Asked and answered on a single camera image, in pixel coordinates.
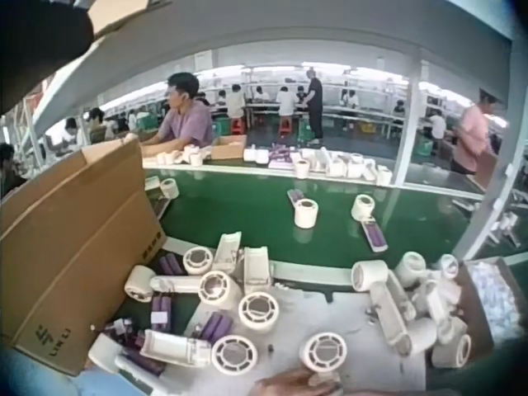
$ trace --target white column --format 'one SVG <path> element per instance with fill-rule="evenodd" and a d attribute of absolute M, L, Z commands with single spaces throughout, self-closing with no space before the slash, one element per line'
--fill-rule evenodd
<path fill-rule="evenodd" d="M 394 165 L 392 183 L 401 186 L 405 182 L 411 155 L 414 149 L 416 129 L 420 113 L 420 79 L 422 76 L 422 60 L 419 52 L 411 58 L 411 68 L 409 74 L 409 85 L 407 102 L 405 106 L 405 122 L 403 124 L 402 138 L 399 142 L 398 156 Z"/>
<path fill-rule="evenodd" d="M 483 246 L 489 232 L 502 212 L 515 182 L 528 136 L 528 38 L 516 26 L 511 42 L 510 89 L 507 120 L 497 165 L 486 195 L 474 213 L 468 228 L 453 254 L 461 260 L 471 260 Z"/>
<path fill-rule="evenodd" d="M 31 111 L 27 105 L 26 99 L 22 99 L 24 105 L 24 114 L 26 115 L 27 131 L 30 134 L 31 144 L 33 145 L 33 153 L 35 154 L 36 163 L 41 168 L 44 165 L 44 159 L 40 153 L 39 141 L 35 135 L 35 126 L 33 126 L 33 117 L 31 116 Z"/>

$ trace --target white cylindrical part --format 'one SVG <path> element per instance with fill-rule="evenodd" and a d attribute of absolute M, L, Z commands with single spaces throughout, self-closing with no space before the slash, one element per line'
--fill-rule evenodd
<path fill-rule="evenodd" d="M 204 159 L 202 158 L 201 153 L 189 154 L 189 163 L 192 167 L 201 167 L 204 164 Z"/>
<path fill-rule="evenodd" d="M 375 282 L 387 281 L 389 268 L 383 260 L 357 262 L 352 267 L 352 287 L 355 291 L 368 291 Z"/>
<path fill-rule="evenodd" d="M 164 153 L 165 154 L 165 163 L 167 165 L 173 165 L 174 161 L 176 161 L 176 156 L 178 155 L 178 151 L 171 151 L 170 153 Z"/>
<path fill-rule="evenodd" d="M 173 200 L 180 195 L 180 191 L 178 190 L 178 185 L 176 184 L 175 179 L 168 178 L 163 180 L 159 185 L 159 188 L 161 189 L 165 198 L 168 198 L 169 200 Z"/>
<path fill-rule="evenodd" d="M 159 153 L 156 155 L 156 162 L 158 165 L 165 165 L 165 153 Z"/>
<path fill-rule="evenodd" d="M 119 366 L 116 365 L 116 357 L 123 351 L 123 346 L 112 340 L 105 333 L 100 333 L 93 343 L 88 357 L 103 370 L 112 374 L 119 372 Z"/>
<path fill-rule="evenodd" d="M 279 318 L 279 304 L 268 293 L 257 291 L 246 295 L 238 305 L 238 316 L 247 328 L 269 332 Z"/>
<path fill-rule="evenodd" d="M 150 280 L 156 276 L 156 272 L 146 266 L 135 266 L 125 283 L 125 293 L 132 299 L 141 303 L 152 300 L 153 290 Z"/>
<path fill-rule="evenodd" d="M 471 337 L 461 333 L 449 344 L 437 345 L 432 350 L 432 365 L 439 369 L 459 369 L 468 362 L 471 353 Z"/>
<path fill-rule="evenodd" d="M 405 253 L 394 270 L 394 274 L 398 277 L 399 283 L 405 289 L 414 286 L 426 273 L 426 261 L 421 254 L 416 252 Z"/>
<path fill-rule="evenodd" d="M 455 256 L 444 254 L 438 261 L 438 269 L 447 279 L 454 279 L 459 275 L 459 262 Z"/>
<path fill-rule="evenodd" d="M 394 348 L 400 356 L 416 355 L 426 351 L 436 342 L 436 323 L 429 318 L 409 322 L 407 332 L 394 344 Z"/>
<path fill-rule="evenodd" d="M 299 356 L 311 371 L 316 373 L 334 371 L 347 358 L 347 344 L 343 337 L 334 332 L 321 332 L 303 342 Z"/>
<path fill-rule="evenodd" d="M 295 177 L 298 179 L 308 178 L 310 172 L 310 162 L 305 159 L 300 159 L 295 162 Z"/>
<path fill-rule="evenodd" d="M 207 247 L 192 247 L 183 255 L 183 266 L 189 275 L 203 275 L 213 266 L 213 253 Z"/>
<path fill-rule="evenodd" d="M 295 225 L 300 229 L 311 229 L 317 221 L 319 206 L 314 200 L 298 200 L 295 202 Z"/>
<path fill-rule="evenodd" d="M 354 200 L 351 215 L 355 221 L 362 221 L 371 217 L 375 203 L 371 196 L 359 194 Z"/>
<path fill-rule="evenodd" d="M 211 271 L 202 276 L 198 295 L 204 304 L 214 305 L 220 309 L 233 309 L 238 307 L 242 291 L 224 272 Z"/>
<path fill-rule="evenodd" d="M 166 394 L 169 396 L 173 394 L 168 386 L 164 384 L 156 375 L 149 373 L 145 369 L 142 369 L 134 362 L 126 359 L 124 356 L 117 356 L 115 359 L 115 364 L 123 371 L 130 373 L 135 379 L 152 388 L 154 393 Z"/>
<path fill-rule="evenodd" d="M 220 338 L 211 351 L 211 361 L 222 374 L 244 375 L 257 364 L 255 345 L 242 336 Z"/>

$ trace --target worker in white shirt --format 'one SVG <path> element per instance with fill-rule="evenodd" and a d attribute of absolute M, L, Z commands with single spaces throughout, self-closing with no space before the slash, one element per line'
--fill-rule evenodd
<path fill-rule="evenodd" d="M 131 110 L 129 113 L 129 130 L 138 129 L 138 117 L 135 116 L 135 111 Z"/>
<path fill-rule="evenodd" d="M 262 87 L 257 87 L 257 93 L 255 94 L 255 103 L 263 103 L 265 101 L 270 101 L 270 96 L 267 92 L 262 90 Z"/>
<path fill-rule="evenodd" d="M 228 107 L 228 116 L 231 119 L 241 119 L 244 117 L 246 99 L 244 98 L 242 88 L 238 84 L 233 84 L 231 90 L 232 92 L 225 100 Z"/>

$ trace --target black hair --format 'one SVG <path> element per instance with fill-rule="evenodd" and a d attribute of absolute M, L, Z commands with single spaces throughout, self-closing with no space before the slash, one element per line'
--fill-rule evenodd
<path fill-rule="evenodd" d="M 76 130 L 77 129 L 77 121 L 73 117 L 69 117 L 66 119 L 66 124 L 64 125 L 64 128 L 66 130 Z"/>
<path fill-rule="evenodd" d="M 193 99 L 200 89 L 200 82 L 193 73 L 174 73 L 167 79 L 167 85 L 174 87 L 179 92 L 186 92 Z"/>
<path fill-rule="evenodd" d="M 15 148 L 9 143 L 0 143 L 0 169 L 4 161 L 11 161 L 15 156 Z"/>
<path fill-rule="evenodd" d="M 98 118 L 99 122 L 102 122 L 102 119 L 104 116 L 105 116 L 105 112 L 101 110 L 99 107 L 94 107 L 88 113 L 89 120 L 95 120 L 96 118 Z"/>

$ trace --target fluorescent light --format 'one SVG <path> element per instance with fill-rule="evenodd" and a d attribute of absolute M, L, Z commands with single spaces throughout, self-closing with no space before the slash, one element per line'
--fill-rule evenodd
<path fill-rule="evenodd" d="M 293 72 L 295 66 L 261 66 L 253 68 L 253 72 Z"/>
<path fill-rule="evenodd" d="M 302 63 L 303 68 L 320 68 L 320 69 L 330 69 L 330 68 L 337 68 L 341 70 L 350 70 L 352 67 L 348 66 L 347 64 L 326 64 L 323 62 L 303 62 Z"/>

